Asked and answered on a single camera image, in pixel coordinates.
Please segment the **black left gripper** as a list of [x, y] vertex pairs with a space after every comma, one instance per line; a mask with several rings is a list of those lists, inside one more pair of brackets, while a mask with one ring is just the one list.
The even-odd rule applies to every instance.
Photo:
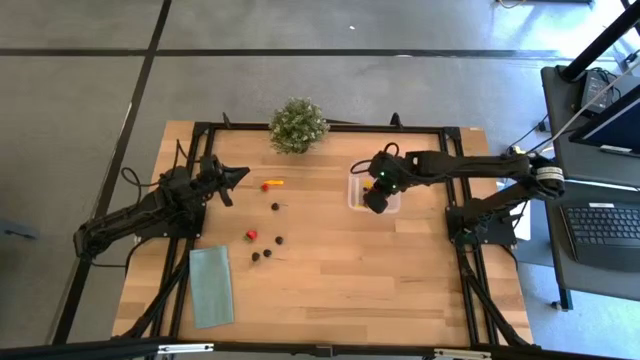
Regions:
[[204, 199], [210, 200], [216, 192], [226, 207], [231, 207], [233, 201], [228, 189], [224, 187], [226, 178], [244, 178], [249, 173], [248, 167], [225, 167], [215, 155], [201, 156], [199, 160], [200, 170], [197, 174], [199, 189]]

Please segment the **clear plastic tupperware container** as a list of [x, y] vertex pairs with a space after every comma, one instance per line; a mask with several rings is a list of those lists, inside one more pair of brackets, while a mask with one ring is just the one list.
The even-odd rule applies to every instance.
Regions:
[[[354, 210], [359, 212], [370, 212], [371, 210], [364, 204], [363, 195], [368, 191], [363, 189], [364, 181], [371, 180], [374, 185], [374, 179], [368, 174], [350, 174], [348, 177], [348, 195], [347, 204]], [[363, 203], [363, 208], [354, 208], [351, 206], [353, 202], [360, 201]], [[401, 208], [401, 194], [397, 193], [388, 198], [388, 207], [383, 212], [384, 214], [398, 213]]]

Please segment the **green plant in black pot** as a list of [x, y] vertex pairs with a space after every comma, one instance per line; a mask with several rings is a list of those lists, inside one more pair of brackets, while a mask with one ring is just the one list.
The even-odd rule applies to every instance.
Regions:
[[290, 98], [273, 112], [268, 125], [271, 146], [281, 154], [304, 154], [329, 130], [321, 108], [310, 98]]

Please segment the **green folded cloth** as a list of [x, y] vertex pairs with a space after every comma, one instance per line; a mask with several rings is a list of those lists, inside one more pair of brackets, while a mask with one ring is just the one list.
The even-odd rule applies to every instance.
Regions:
[[189, 253], [194, 325], [198, 329], [234, 322], [233, 291], [224, 245]]

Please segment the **black side desk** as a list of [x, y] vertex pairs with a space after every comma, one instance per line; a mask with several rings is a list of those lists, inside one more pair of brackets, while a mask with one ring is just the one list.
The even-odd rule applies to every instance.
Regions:
[[[570, 248], [560, 207], [573, 202], [640, 203], [640, 157], [569, 140], [592, 117], [584, 117], [584, 108], [580, 107], [582, 83], [578, 79], [564, 81], [559, 76], [561, 69], [545, 67], [541, 71], [553, 134], [550, 143], [565, 177], [564, 195], [545, 204], [560, 293], [553, 306], [570, 310], [574, 290], [640, 301], [640, 273], [583, 265], [575, 260]], [[633, 76], [622, 75], [619, 79], [624, 95], [640, 84], [640, 78]]]

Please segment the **black laptop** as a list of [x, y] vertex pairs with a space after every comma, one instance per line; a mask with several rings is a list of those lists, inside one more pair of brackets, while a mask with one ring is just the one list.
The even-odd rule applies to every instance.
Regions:
[[560, 209], [578, 263], [640, 273], [640, 203], [573, 202]]

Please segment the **black power adapter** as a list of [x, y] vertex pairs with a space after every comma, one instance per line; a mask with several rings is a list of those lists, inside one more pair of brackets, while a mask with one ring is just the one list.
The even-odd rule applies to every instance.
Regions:
[[584, 108], [585, 116], [600, 114], [612, 103], [614, 91], [611, 88], [600, 94], [610, 83], [611, 78], [601, 68], [591, 69], [586, 73], [579, 96], [580, 107]]

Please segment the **black desk monitor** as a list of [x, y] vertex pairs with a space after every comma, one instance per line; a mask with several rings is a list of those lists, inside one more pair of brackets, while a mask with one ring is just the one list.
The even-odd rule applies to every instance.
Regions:
[[640, 84], [580, 126], [569, 140], [640, 157]]

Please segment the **black vertical pole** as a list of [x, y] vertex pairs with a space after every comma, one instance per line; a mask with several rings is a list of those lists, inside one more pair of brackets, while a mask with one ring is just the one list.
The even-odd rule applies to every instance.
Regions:
[[639, 23], [640, 0], [635, 0], [567, 67], [559, 71], [560, 78], [566, 82], [577, 80], [608, 48]]

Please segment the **black metal table frame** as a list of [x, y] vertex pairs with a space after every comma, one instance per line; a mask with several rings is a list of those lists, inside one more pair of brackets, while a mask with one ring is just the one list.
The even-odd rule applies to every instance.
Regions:
[[[461, 137], [454, 128], [334, 123], [318, 147], [285, 156], [271, 147], [265, 124], [197, 122], [187, 156], [163, 145], [158, 180], [177, 166], [196, 176], [200, 157], [215, 155], [227, 167], [250, 169], [229, 192], [233, 205], [226, 207], [218, 195], [207, 201], [196, 238], [143, 238], [148, 245], [126, 278], [126, 301], [139, 316], [126, 332], [104, 341], [0, 349], [0, 360], [119, 360], [213, 351], [620, 360], [527, 343], [492, 301], [483, 256], [467, 253], [478, 244], [459, 248], [449, 239], [447, 209], [500, 192], [512, 179], [453, 178], [411, 187], [400, 192], [395, 214], [348, 206], [349, 175], [368, 174], [378, 152], [468, 156]], [[284, 185], [262, 192], [266, 180]], [[288, 206], [274, 211], [272, 203]], [[244, 240], [248, 230], [258, 234], [253, 242]], [[189, 253], [221, 245], [228, 248], [234, 322], [198, 329]], [[260, 254], [257, 262], [254, 252]]]

